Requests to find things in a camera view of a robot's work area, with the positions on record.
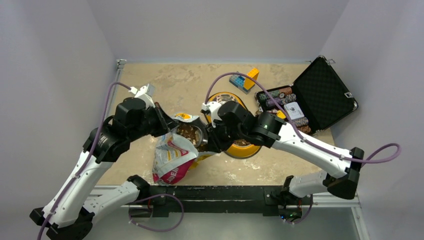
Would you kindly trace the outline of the pet food bag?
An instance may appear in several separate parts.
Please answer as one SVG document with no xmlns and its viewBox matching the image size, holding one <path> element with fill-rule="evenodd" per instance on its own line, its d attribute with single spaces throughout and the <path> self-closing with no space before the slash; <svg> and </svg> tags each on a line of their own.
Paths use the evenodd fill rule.
<svg viewBox="0 0 424 240">
<path fill-rule="evenodd" d="M 172 119 L 177 127 L 158 138 L 154 151 L 152 178 L 162 186 L 178 183 L 200 161 L 218 153 L 208 144 L 200 116 L 178 112 Z"/>
</svg>

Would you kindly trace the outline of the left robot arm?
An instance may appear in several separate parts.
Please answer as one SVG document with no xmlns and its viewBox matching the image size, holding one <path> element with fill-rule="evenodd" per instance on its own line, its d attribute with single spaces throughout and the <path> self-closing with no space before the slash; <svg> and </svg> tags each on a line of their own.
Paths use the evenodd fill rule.
<svg viewBox="0 0 424 240">
<path fill-rule="evenodd" d="M 83 145 L 79 159 L 55 197 L 44 207 L 30 213 L 40 226 L 39 235 L 51 240 L 82 240 L 102 218 L 125 204 L 142 205 L 156 198 L 151 185 L 132 175 L 120 186 L 90 198 L 97 182 L 130 149 L 132 142 L 158 137 L 176 127 L 176 122 L 152 99 L 150 84 L 130 87 L 131 97 L 124 99 L 109 117 L 101 117 Z"/>
</svg>

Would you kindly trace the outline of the white playing card box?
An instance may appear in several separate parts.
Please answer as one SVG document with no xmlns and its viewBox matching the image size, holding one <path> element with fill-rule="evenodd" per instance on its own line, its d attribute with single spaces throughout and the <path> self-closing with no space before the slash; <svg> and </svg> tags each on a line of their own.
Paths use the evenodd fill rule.
<svg viewBox="0 0 424 240">
<path fill-rule="evenodd" d="M 285 104 L 283 108 L 288 113 L 291 120 L 297 120 L 305 117 L 301 107 L 296 101 Z"/>
</svg>

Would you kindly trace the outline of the black poker chip case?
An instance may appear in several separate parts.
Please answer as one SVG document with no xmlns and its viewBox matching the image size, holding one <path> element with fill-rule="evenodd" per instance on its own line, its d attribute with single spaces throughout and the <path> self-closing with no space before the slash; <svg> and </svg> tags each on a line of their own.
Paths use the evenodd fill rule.
<svg viewBox="0 0 424 240">
<path fill-rule="evenodd" d="M 276 114 L 284 105 L 297 102 L 304 117 L 293 120 L 303 133 L 324 131 L 358 109 L 359 104 L 331 63 L 318 56 L 290 85 L 256 92 L 259 111 Z"/>
</svg>

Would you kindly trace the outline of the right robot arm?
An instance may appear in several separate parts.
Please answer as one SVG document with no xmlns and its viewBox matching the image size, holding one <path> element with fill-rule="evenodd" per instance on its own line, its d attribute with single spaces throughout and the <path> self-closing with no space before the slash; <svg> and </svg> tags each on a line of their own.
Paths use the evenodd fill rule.
<svg viewBox="0 0 424 240">
<path fill-rule="evenodd" d="M 302 198 L 318 193 L 330 193 L 344 200 L 355 198 L 361 170 L 358 161 L 364 156 L 363 150 L 332 146 L 299 132 L 271 113 L 254 116 L 235 101 L 203 103 L 201 112 L 210 116 L 206 128 L 208 144 L 220 152 L 228 150 L 236 140 L 245 140 L 290 153 L 321 169 L 303 176 L 288 176 L 281 191 L 271 194 L 279 204 L 298 204 Z"/>
</svg>

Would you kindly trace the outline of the toy brick stack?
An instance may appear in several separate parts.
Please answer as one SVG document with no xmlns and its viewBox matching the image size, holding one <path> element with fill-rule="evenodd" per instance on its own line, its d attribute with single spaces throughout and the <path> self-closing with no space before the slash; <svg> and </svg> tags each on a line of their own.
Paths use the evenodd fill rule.
<svg viewBox="0 0 424 240">
<path fill-rule="evenodd" d="M 252 79 L 257 80 L 259 73 L 260 71 L 257 68 L 253 68 L 247 75 Z M 229 82 L 245 94 L 249 94 L 256 85 L 251 79 L 237 74 L 231 75 L 229 77 Z"/>
</svg>

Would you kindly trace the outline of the yellow round chip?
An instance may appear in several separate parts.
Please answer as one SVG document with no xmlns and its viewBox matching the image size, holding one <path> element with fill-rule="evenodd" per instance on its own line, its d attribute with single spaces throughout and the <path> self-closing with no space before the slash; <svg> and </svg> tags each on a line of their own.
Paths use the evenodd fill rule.
<svg viewBox="0 0 424 240">
<path fill-rule="evenodd" d="M 285 116 L 285 114 L 281 111 L 281 110 L 278 110 L 277 112 L 276 112 L 276 116 L 278 117 L 278 118 L 280 118 L 280 119 L 286 119 L 286 116 Z"/>
</svg>

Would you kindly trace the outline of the yellow double pet bowl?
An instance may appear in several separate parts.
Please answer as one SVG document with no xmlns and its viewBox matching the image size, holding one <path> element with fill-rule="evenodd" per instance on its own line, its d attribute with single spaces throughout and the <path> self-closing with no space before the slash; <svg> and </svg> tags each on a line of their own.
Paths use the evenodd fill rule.
<svg viewBox="0 0 424 240">
<path fill-rule="evenodd" d="M 260 151 L 262 148 L 260 145 L 255 145 L 248 140 L 249 137 L 245 130 L 249 125 L 249 119 L 253 118 L 253 115 L 239 96 L 227 91 L 217 92 L 207 98 L 207 105 L 211 105 L 215 111 L 218 110 L 217 105 L 224 106 L 223 118 L 218 118 L 217 112 L 212 113 L 211 110 L 202 111 L 207 124 L 212 124 L 214 128 L 218 125 L 229 127 L 239 133 L 242 138 L 235 141 L 223 153 L 234 159 L 248 159 Z"/>
</svg>

